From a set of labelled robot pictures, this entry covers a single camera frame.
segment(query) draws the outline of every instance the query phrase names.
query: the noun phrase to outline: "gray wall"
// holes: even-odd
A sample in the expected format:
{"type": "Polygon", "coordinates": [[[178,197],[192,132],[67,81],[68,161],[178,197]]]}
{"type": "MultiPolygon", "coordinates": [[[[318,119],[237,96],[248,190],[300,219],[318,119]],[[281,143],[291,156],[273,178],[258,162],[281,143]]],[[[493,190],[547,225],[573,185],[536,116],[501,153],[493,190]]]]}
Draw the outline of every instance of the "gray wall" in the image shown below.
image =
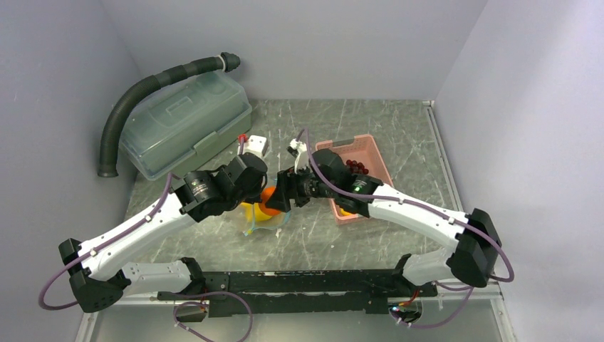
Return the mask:
{"type": "Polygon", "coordinates": [[[434,99],[486,0],[102,0],[143,74],[221,51],[252,98],[434,99]]]}
{"type": "Polygon", "coordinates": [[[602,18],[601,1],[490,0],[436,99],[464,204],[514,263],[520,341],[604,339],[602,18]]]}
{"type": "MultiPolygon", "coordinates": [[[[41,310],[43,282],[61,266],[64,239],[88,239],[123,219],[134,176],[96,176],[111,105],[139,78],[96,0],[0,4],[0,335],[73,341],[79,307],[41,310]]],[[[73,296],[67,278],[48,301],[73,296]]]]}

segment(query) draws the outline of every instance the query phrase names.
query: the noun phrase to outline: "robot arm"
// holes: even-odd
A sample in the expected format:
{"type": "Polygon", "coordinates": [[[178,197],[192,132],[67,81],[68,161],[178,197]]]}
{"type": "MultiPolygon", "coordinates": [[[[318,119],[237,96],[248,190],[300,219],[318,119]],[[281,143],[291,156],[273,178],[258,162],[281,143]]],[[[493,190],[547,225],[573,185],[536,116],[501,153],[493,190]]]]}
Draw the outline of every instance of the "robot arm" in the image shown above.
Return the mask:
{"type": "MultiPolygon", "coordinates": [[[[292,140],[288,151],[298,161],[307,148],[302,142],[292,140]]],[[[318,177],[317,170],[311,168],[301,170],[294,167],[281,171],[278,173],[276,191],[267,202],[267,207],[287,212],[291,210],[290,200],[301,207],[310,198],[333,198],[346,212],[407,227],[442,246],[431,253],[403,256],[396,270],[410,283],[408,285],[421,286],[431,281],[456,278],[470,286],[486,286],[498,253],[473,230],[478,230],[501,246],[493,222],[486,212],[475,209],[472,214],[467,214],[444,209],[403,194],[374,177],[352,174],[342,159],[330,150],[319,150],[312,156],[322,177],[318,177]],[[333,185],[328,186],[324,180],[333,185]],[[334,192],[334,186],[344,191],[334,192]]]]}
{"type": "Polygon", "coordinates": [[[149,244],[208,216],[233,210],[243,201],[259,201],[267,178],[262,160],[266,146],[266,138],[250,137],[243,153],[228,165],[214,171],[189,172],[182,180],[173,182],[153,217],[149,213],[158,202],[99,237],[84,242],[68,239],[59,245],[65,265],[90,252],[90,257],[68,270],[73,294],[84,312],[102,310],[124,295],[151,291],[202,293],[205,279],[194,259],[183,258],[169,264],[131,261],[149,244]],[[142,219],[146,222],[138,229],[104,249],[95,250],[142,219]]]}
{"type": "MultiPolygon", "coordinates": [[[[139,264],[131,262],[149,244],[165,238],[180,229],[201,222],[208,216],[233,210],[241,202],[258,202],[266,184],[267,167],[262,158],[266,154],[266,138],[250,137],[244,153],[228,165],[214,171],[194,171],[182,180],[172,183],[170,194],[154,217],[148,215],[157,202],[111,231],[85,242],[69,239],[59,246],[63,263],[90,252],[90,257],[69,269],[70,284],[79,305],[85,312],[102,310],[124,295],[152,291],[178,294],[200,294],[206,289],[206,280],[198,263],[183,258],[169,264],[139,264]],[[106,248],[94,248],[145,219],[140,228],[106,248]]],[[[405,255],[395,267],[393,277],[407,289],[416,289],[426,283],[457,278],[465,284],[486,286],[492,272],[496,252],[480,238],[459,225],[456,219],[486,232],[499,242],[489,216],[479,210],[472,215],[442,209],[409,197],[367,175],[354,175],[341,158],[330,150],[313,153],[322,175],[337,188],[351,194],[392,196],[399,202],[385,199],[359,199],[341,195],[321,181],[312,168],[307,167],[306,146],[296,141],[290,144],[290,153],[297,157],[296,166],[280,171],[277,186],[266,203],[267,207],[288,212],[290,201],[304,206],[311,198],[333,198],[347,212],[365,217],[384,219],[419,232],[442,245],[442,248],[423,255],[405,255]],[[434,212],[442,213],[443,219],[434,212]]]]}

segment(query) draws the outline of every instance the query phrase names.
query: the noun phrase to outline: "gray marble floor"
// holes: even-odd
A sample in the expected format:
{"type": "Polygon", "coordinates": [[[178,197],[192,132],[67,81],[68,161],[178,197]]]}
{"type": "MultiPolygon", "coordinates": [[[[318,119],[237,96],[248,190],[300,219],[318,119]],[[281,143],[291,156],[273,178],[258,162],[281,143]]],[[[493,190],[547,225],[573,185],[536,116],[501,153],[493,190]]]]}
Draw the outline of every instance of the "gray marble floor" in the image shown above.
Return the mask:
{"type": "MultiPolygon", "coordinates": [[[[309,128],[312,146],[372,134],[398,190],[426,202],[452,208],[437,146],[422,102],[416,100],[254,100],[250,134],[269,138],[266,162],[273,174],[290,167],[285,151],[301,128],[309,128]]],[[[228,162],[235,144],[203,168],[228,162]]],[[[127,218],[156,200],[165,179],[138,175],[127,218]]],[[[392,268],[401,255],[438,247],[424,236],[377,219],[336,226],[326,199],[294,208],[277,237],[268,230],[248,237],[228,215],[210,217],[150,246],[136,261],[169,262],[194,257],[205,271],[392,268]]]]}

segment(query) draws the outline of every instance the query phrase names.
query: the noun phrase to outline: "pink plastic basket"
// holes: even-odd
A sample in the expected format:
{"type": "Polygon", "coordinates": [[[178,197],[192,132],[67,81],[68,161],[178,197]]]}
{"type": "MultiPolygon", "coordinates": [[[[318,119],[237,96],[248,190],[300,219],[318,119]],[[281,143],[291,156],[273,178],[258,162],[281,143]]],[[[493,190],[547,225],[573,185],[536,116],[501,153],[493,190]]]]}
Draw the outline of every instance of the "pink plastic basket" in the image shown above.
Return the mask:
{"type": "MultiPolygon", "coordinates": [[[[369,170],[369,176],[378,178],[384,183],[393,186],[390,173],[388,173],[386,164],[384,164],[382,155],[378,150],[378,145],[375,143],[375,140],[371,134],[356,135],[353,140],[342,140],[338,142],[327,140],[317,142],[317,150],[322,150],[324,148],[328,148],[337,153],[340,157],[342,157],[344,162],[349,159],[362,162],[369,170]]],[[[343,216],[340,213],[340,208],[335,205],[333,199],[330,199],[329,203],[331,205],[336,224],[352,223],[365,219],[359,214],[343,216]]]]}

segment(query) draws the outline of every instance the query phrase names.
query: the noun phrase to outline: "purple cable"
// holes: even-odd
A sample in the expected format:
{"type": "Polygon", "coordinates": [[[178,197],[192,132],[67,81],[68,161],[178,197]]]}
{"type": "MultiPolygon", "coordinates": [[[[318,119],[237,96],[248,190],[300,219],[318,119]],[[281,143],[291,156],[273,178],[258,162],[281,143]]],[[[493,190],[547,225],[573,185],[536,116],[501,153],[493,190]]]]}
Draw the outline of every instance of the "purple cable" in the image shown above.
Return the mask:
{"type": "MultiPolygon", "coordinates": [[[[237,296],[236,294],[233,294],[231,292],[226,292],[226,291],[208,292],[206,294],[192,294],[192,295],[175,294],[175,295],[180,296],[180,297],[185,298],[185,299],[195,299],[195,298],[201,298],[201,297],[207,297],[207,296],[219,296],[219,295],[226,295],[226,296],[230,296],[230,297],[235,298],[236,300],[240,301],[246,307],[247,313],[249,315],[249,326],[247,328],[247,331],[246,331],[244,337],[242,337],[241,339],[237,340],[237,342],[245,341],[249,337],[249,334],[251,333],[251,326],[254,324],[254,315],[251,312],[251,308],[249,307],[249,305],[247,304],[247,302],[245,302],[245,300],[242,297],[237,296]]],[[[178,311],[178,308],[181,308],[183,306],[199,306],[199,307],[203,307],[203,308],[205,308],[206,306],[204,304],[201,304],[201,303],[196,302],[196,301],[186,301],[186,302],[184,302],[182,304],[179,304],[178,306],[176,306],[174,308],[174,311],[172,312],[172,317],[174,318],[174,322],[176,322],[176,325],[179,326],[180,328],[183,328],[184,330],[189,331],[193,335],[199,337],[200,339],[202,339],[202,340],[204,340],[206,342],[213,342],[213,340],[210,340],[209,338],[203,336],[202,334],[198,333],[194,329],[191,329],[188,326],[186,326],[183,323],[180,323],[178,321],[178,318],[176,317],[176,313],[178,311]]]]}
{"type": "Polygon", "coordinates": [[[305,128],[302,128],[300,133],[298,133],[298,135],[296,136],[296,141],[300,141],[300,138],[302,138],[302,134],[304,134],[305,130],[306,130],[305,128]]]}
{"type": "Polygon", "coordinates": [[[466,291],[466,290],[473,289],[472,286],[450,287],[450,286],[447,286],[447,285],[441,283],[440,281],[435,281],[435,283],[436,283],[436,285],[442,287],[445,290],[449,290],[449,291],[466,291]]]}
{"type": "MultiPolygon", "coordinates": [[[[473,290],[474,290],[473,287],[470,288],[470,290],[468,291],[468,293],[466,294],[464,299],[462,299],[462,302],[459,304],[457,309],[455,309],[455,311],[453,311],[453,313],[451,313],[451,315],[449,315],[449,317],[443,319],[442,321],[440,321],[438,323],[434,323],[434,324],[425,324],[422,326],[418,326],[417,324],[407,323],[407,326],[409,328],[415,328],[415,329],[433,329],[433,328],[439,328],[439,327],[449,323],[450,321],[453,321],[453,319],[455,319],[455,317],[457,317],[457,315],[459,315],[459,313],[462,312],[462,310],[464,309],[466,304],[468,304],[468,300],[469,300],[470,296],[472,295],[473,290]]],[[[394,319],[396,319],[398,321],[398,319],[396,317],[394,317],[394,315],[392,315],[392,313],[390,313],[390,315],[391,315],[391,317],[393,317],[394,319]]]]}
{"type": "MultiPolygon", "coordinates": [[[[435,214],[439,217],[441,217],[442,219],[448,220],[450,219],[450,216],[447,214],[444,214],[434,208],[432,208],[429,205],[425,205],[423,203],[417,202],[417,201],[413,201],[410,199],[403,199],[401,200],[398,197],[393,197],[393,196],[379,196],[379,195],[362,195],[362,194],[353,194],[352,192],[347,192],[344,191],[342,189],[339,189],[338,187],[336,187],[335,185],[333,185],[329,180],[327,180],[327,178],[323,175],[323,173],[321,173],[321,171],[319,170],[317,163],[315,161],[315,158],[313,157],[313,148],[311,147],[311,138],[310,138],[310,134],[308,133],[308,128],[305,129],[306,131],[306,144],[307,144],[307,149],[308,149],[308,159],[311,162],[311,165],[313,166],[313,169],[315,170],[317,176],[319,176],[319,178],[328,186],[330,187],[330,189],[332,189],[333,191],[337,192],[340,195],[345,195],[348,197],[352,197],[352,198],[358,198],[358,199],[364,199],[364,200],[387,200],[387,201],[395,201],[395,202],[399,202],[401,204],[411,204],[414,205],[416,207],[420,207],[422,209],[425,209],[429,212],[431,212],[432,214],[435,214]]],[[[485,233],[481,232],[479,229],[477,229],[476,227],[473,227],[465,222],[459,221],[458,219],[454,219],[455,224],[462,226],[465,229],[468,229],[470,232],[475,233],[476,235],[480,236],[481,238],[485,239],[488,243],[490,243],[490,245],[493,246],[493,248],[495,248],[495,250],[497,251],[497,253],[499,254],[499,256],[501,256],[501,260],[504,261],[504,264],[506,265],[506,268],[508,269],[509,275],[507,278],[501,278],[499,276],[494,276],[491,275],[491,279],[495,279],[497,281],[502,281],[505,283],[509,283],[512,282],[514,280],[514,269],[511,266],[511,262],[509,261],[507,255],[505,254],[504,250],[501,249],[501,247],[495,242],[495,240],[493,240],[489,235],[486,235],[485,233]]]]}
{"type": "MultiPolygon", "coordinates": [[[[162,209],[162,205],[164,205],[164,203],[166,202],[166,199],[167,199],[169,191],[170,191],[170,183],[172,181],[172,177],[173,177],[172,173],[169,173],[168,177],[167,177],[167,180],[166,180],[166,186],[164,187],[164,191],[162,192],[162,196],[157,201],[157,204],[155,205],[155,207],[153,207],[153,209],[151,209],[151,211],[148,214],[151,218],[153,218],[155,216],[155,214],[157,214],[157,212],[159,212],[159,210],[162,209]]],[[[102,244],[99,244],[98,246],[94,247],[94,250],[96,252],[99,252],[101,249],[109,246],[113,242],[116,242],[117,240],[122,239],[126,235],[134,232],[136,229],[138,229],[140,226],[142,226],[144,223],[146,223],[146,221],[147,220],[145,218],[142,218],[140,221],[134,223],[130,228],[126,229],[125,231],[123,231],[121,233],[119,233],[118,235],[115,235],[113,238],[111,238],[111,239],[103,242],[102,244]]],[[[78,258],[74,259],[69,264],[66,264],[61,270],[59,270],[57,273],[55,273],[44,284],[44,286],[42,286],[42,289],[40,290],[40,294],[38,295],[38,305],[42,309],[50,310],[50,311],[57,311],[57,310],[63,310],[63,309],[66,309],[66,308],[70,308],[70,307],[72,307],[72,306],[74,306],[74,305],[76,305],[78,303],[77,301],[72,301],[71,303],[67,303],[67,304],[63,304],[63,305],[58,305],[58,306],[48,305],[44,301],[44,296],[46,295],[46,292],[48,292],[48,289],[51,287],[51,285],[56,281],[56,279],[58,279],[63,273],[67,272],[71,267],[74,267],[76,264],[79,264],[82,261],[86,260],[89,256],[90,256],[90,251],[86,252],[85,254],[83,254],[83,255],[79,256],[78,258]]]]}

